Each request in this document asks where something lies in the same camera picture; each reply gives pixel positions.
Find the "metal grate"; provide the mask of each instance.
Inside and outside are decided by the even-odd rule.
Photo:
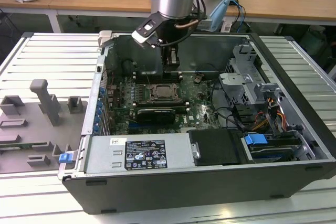
[[[232,65],[230,64],[230,62],[227,63],[226,68],[225,68],[225,73],[235,73],[236,71],[234,70],[234,68],[232,67]]]
[[[248,100],[246,93],[244,93],[243,96],[241,97],[241,101],[243,102],[244,105],[249,104],[249,100]]]

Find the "workbench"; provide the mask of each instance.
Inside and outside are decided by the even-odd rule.
[[[336,136],[336,84],[294,41],[261,36],[318,115]],[[43,34],[21,38],[0,66],[0,99],[18,94],[37,101],[29,85],[48,79],[58,101],[88,100],[98,56],[98,34]],[[90,216],[57,178],[57,171],[0,175],[1,223],[332,223],[336,177],[311,183],[290,198]]]
[[[247,22],[336,25],[335,0],[239,0],[246,9]],[[62,32],[57,15],[111,17],[148,17],[151,0],[37,0],[19,3],[0,0],[0,8],[8,13],[45,14],[52,30]],[[227,17],[236,17],[237,8],[230,6]]]

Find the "table leg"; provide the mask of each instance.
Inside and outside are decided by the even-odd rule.
[[[55,10],[50,10],[47,13],[48,17],[49,17],[49,21],[51,24],[51,27],[53,28],[53,32],[54,33],[63,33],[63,29],[60,26],[58,20],[57,20],[57,12]]]

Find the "wire bundle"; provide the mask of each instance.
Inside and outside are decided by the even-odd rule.
[[[277,111],[277,114],[281,117],[281,126],[284,131],[286,131],[286,116],[282,114],[279,110]]]
[[[240,25],[239,25],[239,27],[238,27],[238,29],[237,29],[237,33],[238,33],[238,32],[240,31],[240,29],[241,29],[243,23],[244,23],[244,20],[245,20],[245,17],[246,17],[246,10],[245,10],[245,8],[239,3],[239,0],[231,0],[231,2],[234,3],[234,4],[237,6],[237,8],[238,8],[238,15],[237,15],[237,18],[235,19],[235,21],[232,23],[232,26],[234,26],[234,25],[237,23],[239,17],[241,16],[241,19],[240,19]]]

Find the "metal bracket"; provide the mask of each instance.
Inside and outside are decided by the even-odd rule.
[[[224,85],[235,86],[243,85],[247,83],[252,83],[252,78],[248,74],[239,74],[239,73],[221,73],[219,75],[222,83]]]
[[[237,61],[252,61],[256,59],[257,53],[250,44],[235,46],[233,54]]]

